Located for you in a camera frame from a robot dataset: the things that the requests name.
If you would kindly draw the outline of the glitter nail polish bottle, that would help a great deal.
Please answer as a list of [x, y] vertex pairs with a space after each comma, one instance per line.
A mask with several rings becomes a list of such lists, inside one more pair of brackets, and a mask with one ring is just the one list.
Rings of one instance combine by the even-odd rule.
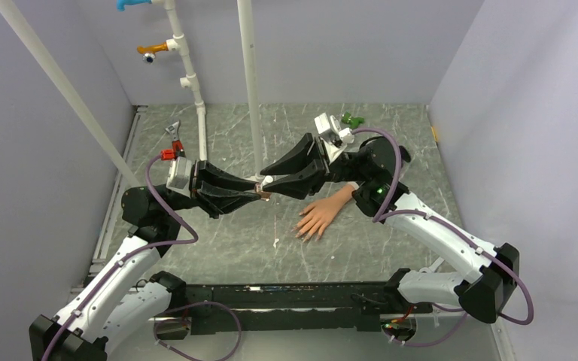
[[258, 196], [260, 197], [261, 200], [264, 200], [265, 202], [268, 202], [270, 200], [271, 197], [271, 193], [270, 192], [266, 192], [263, 189], [262, 184], [258, 183], [255, 185], [254, 191], [256, 194], [258, 194]]

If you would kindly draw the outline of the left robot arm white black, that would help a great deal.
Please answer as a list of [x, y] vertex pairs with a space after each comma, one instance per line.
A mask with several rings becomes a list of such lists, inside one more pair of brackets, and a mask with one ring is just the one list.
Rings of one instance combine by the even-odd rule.
[[178, 156], [167, 181], [128, 189], [122, 218], [130, 225], [115, 255], [66, 306], [52, 317], [41, 315], [29, 327], [36, 360], [106, 360], [143, 323], [190, 308], [216, 303], [192, 296], [185, 281], [157, 272], [144, 286], [140, 277], [175, 245], [189, 225], [180, 211], [199, 208], [212, 218], [257, 201], [257, 183], [229, 174], [206, 161]]

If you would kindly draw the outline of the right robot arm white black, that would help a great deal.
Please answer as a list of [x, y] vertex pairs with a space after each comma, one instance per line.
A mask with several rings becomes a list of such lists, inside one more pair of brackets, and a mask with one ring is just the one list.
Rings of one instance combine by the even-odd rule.
[[394, 137], [379, 129], [346, 151], [341, 141], [307, 133], [289, 152], [261, 174], [275, 180], [267, 192], [304, 199], [326, 182], [356, 182], [352, 194], [360, 211], [377, 223], [399, 229], [443, 258], [452, 273], [401, 268], [386, 282], [385, 304], [394, 312], [419, 303], [451, 305], [483, 323], [495, 323], [519, 278], [519, 251], [511, 244], [495, 246], [464, 231], [423, 203], [400, 180], [404, 161]]

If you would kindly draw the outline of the white nail polish cap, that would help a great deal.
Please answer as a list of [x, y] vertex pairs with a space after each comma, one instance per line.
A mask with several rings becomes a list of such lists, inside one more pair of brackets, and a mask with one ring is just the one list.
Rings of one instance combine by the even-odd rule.
[[261, 182], [260, 182], [260, 187], [261, 187], [261, 188], [264, 188], [266, 185], [272, 183], [273, 181], [274, 181], [274, 177], [273, 177], [273, 176], [270, 176], [270, 175], [267, 175], [267, 176], [265, 176], [265, 177], [261, 180]]

